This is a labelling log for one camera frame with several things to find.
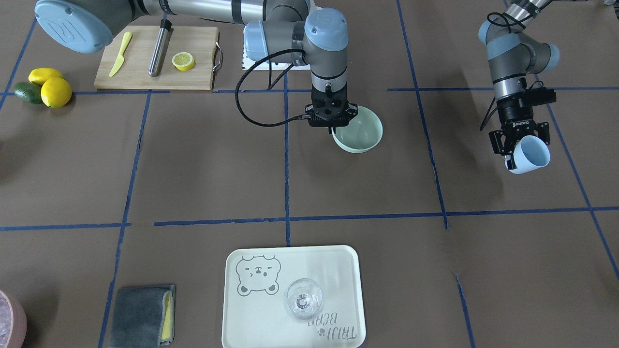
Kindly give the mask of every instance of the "avocado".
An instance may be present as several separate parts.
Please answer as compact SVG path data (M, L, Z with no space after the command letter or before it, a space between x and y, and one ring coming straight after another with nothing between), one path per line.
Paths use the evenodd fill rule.
M25 102L32 104L43 103L41 100L41 86L31 82L18 82L14 87L15 95Z

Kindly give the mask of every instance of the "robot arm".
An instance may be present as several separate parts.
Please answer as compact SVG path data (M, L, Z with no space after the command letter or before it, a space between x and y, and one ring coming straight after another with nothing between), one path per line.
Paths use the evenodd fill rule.
M488 15L479 29L479 39L487 47L501 121L501 129L489 133L490 141L494 153L505 156L506 166L512 171L517 169L514 152L523 137L537 136L546 146L550 143L548 123L535 123L533 107L555 102L556 95L552 89L528 87L526 75L552 70L559 61L559 50L555 45L535 41L523 31L552 1L513 0L504 13ZM490 116L486 116L480 130Z
M347 24L338 10L310 13L310 5L310 0L38 0L35 12L49 36L82 53L101 50L143 15L184 14L245 25L252 60L294 49L271 62L310 65L306 118L330 132L357 115L357 106L347 100Z

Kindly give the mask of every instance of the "white cup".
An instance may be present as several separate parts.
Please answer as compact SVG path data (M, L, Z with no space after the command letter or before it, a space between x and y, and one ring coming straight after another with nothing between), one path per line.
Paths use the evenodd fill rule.
M525 136L514 149L514 161L516 169L509 171L514 174L523 174L531 170L546 167L550 163L550 151L548 146L536 136Z
M376 146L383 138L383 124L376 114L359 106L358 114L346 127L338 127L333 132L333 140L342 149L353 154L366 152Z

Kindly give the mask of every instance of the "white mug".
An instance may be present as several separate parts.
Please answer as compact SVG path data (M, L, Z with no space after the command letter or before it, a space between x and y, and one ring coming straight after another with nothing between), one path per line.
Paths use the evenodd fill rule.
M516 169L510 169L510 172L514 174L530 172L546 167L550 163L550 151L540 138L525 136L516 144L514 162Z

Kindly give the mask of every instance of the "white tray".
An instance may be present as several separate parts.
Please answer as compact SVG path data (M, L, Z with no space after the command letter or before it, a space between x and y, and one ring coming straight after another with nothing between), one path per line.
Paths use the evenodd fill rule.
M301 278L316 281L324 295L320 314L310 321L294 318L284 301L288 286ZM239 249L228 256L224 348L356 348L365 334L359 258L353 248Z

